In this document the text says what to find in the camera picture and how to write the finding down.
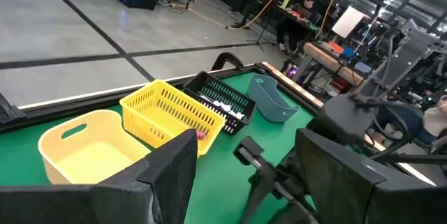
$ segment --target black plastic basket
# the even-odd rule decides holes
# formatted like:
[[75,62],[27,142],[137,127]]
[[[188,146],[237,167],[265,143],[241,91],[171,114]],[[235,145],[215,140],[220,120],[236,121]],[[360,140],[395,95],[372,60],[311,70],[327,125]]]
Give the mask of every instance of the black plastic basket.
[[[217,114],[223,116],[226,120],[223,130],[228,134],[234,135],[242,129],[242,127],[250,124],[256,103],[249,97],[236,91],[227,84],[224,84],[217,78],[212,77],[205,71],[200,72],[191,81],[185,84],[184,92],[188,96],[215,111]],[[212,100],[231,105],[231,110],[242,113],[245,117],[238,119],[201,96],[206,96]]]

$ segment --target concrete floor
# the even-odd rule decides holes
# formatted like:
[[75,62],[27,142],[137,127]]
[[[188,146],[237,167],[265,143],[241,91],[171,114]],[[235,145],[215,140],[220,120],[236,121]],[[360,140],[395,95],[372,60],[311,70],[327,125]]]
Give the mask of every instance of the concrete floor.
[[[209,70],[220,52],[233,52],[246,64],[268,61],[278,68],[286,58],[271,45],[264,45],[265,51],[259,46],[240,46],[258,37],[251,30],[225,30],[191,12],[179,14],[161,6],[155,11],[129,9],[116,0],[69,1],[126,53],[139,52],[141,57],[134,59],[155,78]],[[199,0],[193,8],[221,24],[234,23],[225,4],[210,1]],[[0,0],[0,27],[0,66],[11,61],[118,53],[62,0]],[[266,38],[274,39],[270,34]],[[204,50],[220,45],[225,46]],[[192,47],[195,51],[181,53]],[[0,92],[14,105],[146,81],[124,58],[0,69]]]

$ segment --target pink object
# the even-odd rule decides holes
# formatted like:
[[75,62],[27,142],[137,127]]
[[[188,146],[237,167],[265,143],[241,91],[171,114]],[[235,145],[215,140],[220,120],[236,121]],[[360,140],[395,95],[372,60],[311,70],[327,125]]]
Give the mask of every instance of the pink object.
[[205,138],[205,133],[204,132],[196,130],[196,134],[197,134],[197,139],[198,140],[203,140]]

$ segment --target cream plastic bin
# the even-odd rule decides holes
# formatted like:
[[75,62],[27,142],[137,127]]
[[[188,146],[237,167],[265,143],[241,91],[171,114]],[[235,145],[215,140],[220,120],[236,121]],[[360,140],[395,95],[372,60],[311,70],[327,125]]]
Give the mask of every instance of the cream plastic bin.
[[121,123],[118,113],[97,110],[47,130],[38,148],[51,183],[96,184],[146,156]]

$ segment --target gray plastic bin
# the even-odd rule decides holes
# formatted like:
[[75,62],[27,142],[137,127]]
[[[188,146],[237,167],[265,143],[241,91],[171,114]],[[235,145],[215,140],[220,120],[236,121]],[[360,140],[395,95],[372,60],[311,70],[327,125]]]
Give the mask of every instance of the gray plastic bin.
[[277,90],[278,82],[266,75],[254,74],[247,95],[256,102],[259,112],[271,122],[285,122],[300,108],[291,107]]

